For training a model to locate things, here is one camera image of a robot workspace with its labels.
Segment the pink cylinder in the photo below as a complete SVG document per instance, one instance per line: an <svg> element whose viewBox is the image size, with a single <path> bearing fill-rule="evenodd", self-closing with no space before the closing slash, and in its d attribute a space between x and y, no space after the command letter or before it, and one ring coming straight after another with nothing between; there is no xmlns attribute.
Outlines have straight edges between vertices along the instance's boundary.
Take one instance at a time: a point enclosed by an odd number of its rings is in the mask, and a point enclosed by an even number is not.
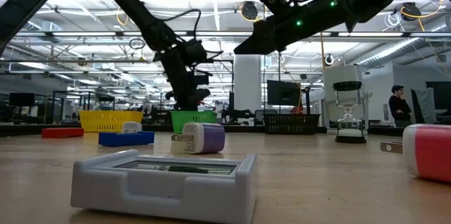
<svg viewBox="0 0 451 224"><path fill-rule="evenodd" d="M402 154L410 174L451 182L451 125L410 125Z"/></svg>

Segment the wooden table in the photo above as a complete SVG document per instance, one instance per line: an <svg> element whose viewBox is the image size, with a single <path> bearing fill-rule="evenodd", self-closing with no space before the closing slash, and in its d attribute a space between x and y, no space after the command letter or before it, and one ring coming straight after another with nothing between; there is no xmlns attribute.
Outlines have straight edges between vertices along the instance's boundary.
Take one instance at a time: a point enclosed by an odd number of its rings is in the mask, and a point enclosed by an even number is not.
<svg viewBox="0 0 451 224"><path fill-rule="evenodd" d="M170 134L157 133L143 154L170 155ZM451 223L451 185L407 175L402 157L367 145L336 144L333 136L228 134L222 154L258 154L259 192L253 223ZM72 164L127 148L77 139L0 138L0 223L193 223L85 211L70 206Z"/></svg>

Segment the ceiling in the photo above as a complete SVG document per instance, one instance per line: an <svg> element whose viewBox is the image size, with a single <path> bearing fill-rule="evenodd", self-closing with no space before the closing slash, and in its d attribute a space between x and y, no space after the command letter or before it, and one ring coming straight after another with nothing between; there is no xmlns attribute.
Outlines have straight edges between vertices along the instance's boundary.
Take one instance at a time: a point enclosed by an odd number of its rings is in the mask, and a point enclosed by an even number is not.
<svg viewBox="0 0 451 224"><path fill-rule="evenodd" d="M264 17L270 14L270 12L264 12L263 6L258 0L140 0L148 8L148 10L159 18L168 18L173 15L179 14L183 11L198 8L202 10L202 17L198 25L199 31L252 31L252 22L245 20L239 12L240 6L243 1L255 1L257 8L259 8L260 16ZM400 8L402 3L407 1L413 1L417 7L421 9L421 12L426 15L436 12L438 6L440 10L433 14L431 17L423 20L426 30L429 24L433 21L441 20L445 14L449 12L450 2L447 0L395 0L389 7L379 13L376 17L364 24L358 24L354 31L359 32L390 32L390 31L419 31L418 22L405 22L400 21L396 24L396 27L388 27L388 16L393 12L395 8ZM168 22L169 26L176 31L192 30L195 23L196 15L189 14L187 17L181 17L179 19ZM42 28L52 27L52 30L59 30L64 32L83 31L83 32L98 32L98 31L138 31L136 25L131 19L122 12L114 0L48 0L47 3L39 10L39 12L30 21L31 23L38 25ZM339 25L330 29L329 31L345 31L344 25ZM61 60L79 59L82 57L88 59L101 59L101 60L120 60L120 59L134 59L138 60L140 57L146 61L153 59L154 53L146 46L143 50L130 49L128 42L131 38L124 37L122 39L117 38L102 38L102 37L88 37L87 39L74 39L69 37L62 37L62 44L51 44L48 42L42 42L39 39L31 39L26 37L15 38L11 45L17 49L25 50L21 52L22 56L33 56L36 59L54 58ZM88 40L92 43L96 42L96 45L83 44L83 40ZM224 50L224 55L221 59L230 60L233 59L233 49L244 39L242 37L206 37L203 38L203 45L206 49L212 51ZM324 49L326 54L331 54L340 60L353 61L360 56L363 56L368 51L375 49L378 46L385 44L387 40L377 41L368 39L354 38L347 39L326 39L324 43ZM428 54L432 50L420 49L422 54ZM411 58L418 56L415 54L406 54L403 58L398 58L397 62L402 63L408 61ZM17 58L15 53L11 53L11 58ZM283 52L281 59L283 65L287 70L293 72L300 71L321 71L321 43L318 39L308 39L303 42L298 42L290 45L286 51ZM412 65L415 66L430 66L430 63L434 58L429 58L424 61L416 62ZM266 57L266 69L268 71L277 70L277 57ZM64 64L57 63L48 66L57 68L58 70L119 70L119 71L143 71L143 72L156 72L162 71L162 67L159 63L102 63L103 65L79 66L78 64ZM229 71L232 70L230 63L215 63L214 66L201 65L201 70L206 70L214 74L210 81L215 82L217 85L211 87L211 91L214 93L208 101L224 99L227 97L229 86L224 82L232 82L232 77ZM85 75L70 75L62 74L66 78L71 79L87 79ZM103 85L108 86L124 86L124 87L139 87L136 82L141 82L146 85L146 90L152 87L157 87L159 91L165 92L170 90L169 84L165 81L164 76L161 73L154 74L129 74L135 79L112 79L111 75L98 74L95 77L89 77L91 81L97 81ZM274 74L266 74L266 79L275 77ZM291 80L289 75L283 75L284 80ZM85 84L83 82L77 82L77 85L84 87L95 87L96 85Z"/></svg>

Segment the man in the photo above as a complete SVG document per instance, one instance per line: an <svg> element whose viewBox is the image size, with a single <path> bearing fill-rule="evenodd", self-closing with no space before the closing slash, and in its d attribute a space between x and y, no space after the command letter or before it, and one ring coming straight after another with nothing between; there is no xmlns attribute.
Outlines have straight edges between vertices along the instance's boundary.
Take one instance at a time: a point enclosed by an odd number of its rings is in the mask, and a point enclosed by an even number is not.
<svg viewBox="0 0 451 224"><path fill-rule="evenodd" d="M412 111L406 100L404 100L404 87L395 85L392 87L392 93L393 95L390 97L388 104L390 105L392 116L395 119L395 125L396 127L406 128L412 124L409 115Z"/></svg>

